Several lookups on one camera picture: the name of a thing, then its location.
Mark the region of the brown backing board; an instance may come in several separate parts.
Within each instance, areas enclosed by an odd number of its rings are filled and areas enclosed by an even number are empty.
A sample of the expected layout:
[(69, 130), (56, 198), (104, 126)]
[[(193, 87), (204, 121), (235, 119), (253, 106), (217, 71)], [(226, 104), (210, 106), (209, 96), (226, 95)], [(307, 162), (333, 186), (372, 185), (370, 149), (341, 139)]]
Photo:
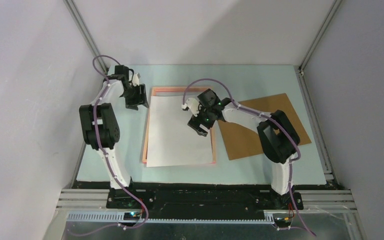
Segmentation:
[[(300, 138), (299, 144), (307, 145), (312, 142), (286, 93), (243, 100), (239, 103), (260, 112), (283, 111)], [(218, 126), (229, 160), (242, 159), (263, 153), (259, 136), (253, 130), (221, 120), (218, 121)]]

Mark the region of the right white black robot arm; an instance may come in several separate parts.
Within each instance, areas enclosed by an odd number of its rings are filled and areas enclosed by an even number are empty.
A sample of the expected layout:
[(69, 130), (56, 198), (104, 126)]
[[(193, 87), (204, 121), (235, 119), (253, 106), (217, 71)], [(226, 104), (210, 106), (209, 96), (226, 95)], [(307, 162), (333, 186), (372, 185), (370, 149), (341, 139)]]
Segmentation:
[(257, 133), (263, 153), (271, 161), (271, 189), (275, 191), (270, 196), (271, 204), (277, 209), (290, 204), (292, 163), (301, 156), (300, 137), (283, 111), (257, 111), (228, 97), (220, 99), (212, 89), (196, 98), (183, 97), (181, 108), (191, 112), (187, 125), (199, 136), (207, 136), (215, 121), (233, 123)]

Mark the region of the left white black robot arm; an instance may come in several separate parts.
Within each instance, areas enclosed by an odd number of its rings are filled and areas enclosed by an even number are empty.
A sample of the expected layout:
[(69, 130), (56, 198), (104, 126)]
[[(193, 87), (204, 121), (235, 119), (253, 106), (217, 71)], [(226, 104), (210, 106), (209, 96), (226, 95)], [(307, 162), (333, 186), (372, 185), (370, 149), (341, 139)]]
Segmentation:
[(129, 187), (132, 179), (119, 153), (121, 128), (115, 110), (120, 98), (130, 110), (149, 107), (146, 85), (140, 83), (140, 74), (125, 65), (114, 66), (113, 73), (103, 80), (98, 96), (90, 104), (79, 107), (83, 140), (104, 162), (110, 186), (115, 190)]

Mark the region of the orange wooden picture frame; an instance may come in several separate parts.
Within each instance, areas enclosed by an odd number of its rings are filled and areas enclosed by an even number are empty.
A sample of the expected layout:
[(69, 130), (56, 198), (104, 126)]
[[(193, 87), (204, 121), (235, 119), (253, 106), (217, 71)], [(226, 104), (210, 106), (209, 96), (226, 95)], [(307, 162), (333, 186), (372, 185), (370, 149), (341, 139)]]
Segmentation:
[[(211, 86), (192, 86), (189, 89), (187, 89), (186, 86), (154, 86), (151, 88), (150, 95), (151, 96), (157, 96), (157, 94), (160, 93), (180, 93), (183, 95), (184, 91), (187, 92), (204, 92), (207, 89), (212, 89)], [(145, 128), (145, 135), (144, 135), (144, 143), (143, 143), (143, 151), (141, 156), (141, 162), (143, 164), (147, 163), (147, 156), (148, 156), (148, 143), (149, 143), (149, 128), (150, 128), (150, 113), (147, 114), (147, 120), (146, 120), (146, 128)], [(213, 164), (216, 163), (216, 133), (214, 129), (211, 129), (209, 131), (210, 139), (211, 139), (211, 150), (212, 150), (212, 160)]]

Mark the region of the building and sky photo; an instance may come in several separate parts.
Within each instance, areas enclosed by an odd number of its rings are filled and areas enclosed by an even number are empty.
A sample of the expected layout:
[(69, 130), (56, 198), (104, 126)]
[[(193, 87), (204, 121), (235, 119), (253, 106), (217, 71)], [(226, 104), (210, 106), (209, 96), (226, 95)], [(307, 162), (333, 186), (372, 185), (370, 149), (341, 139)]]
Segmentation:
[(193, 116), (181, 108), (182, 97), (152, 96), (146, 166), (173, 167), (213, 164), (212, 140), (187, 125)]

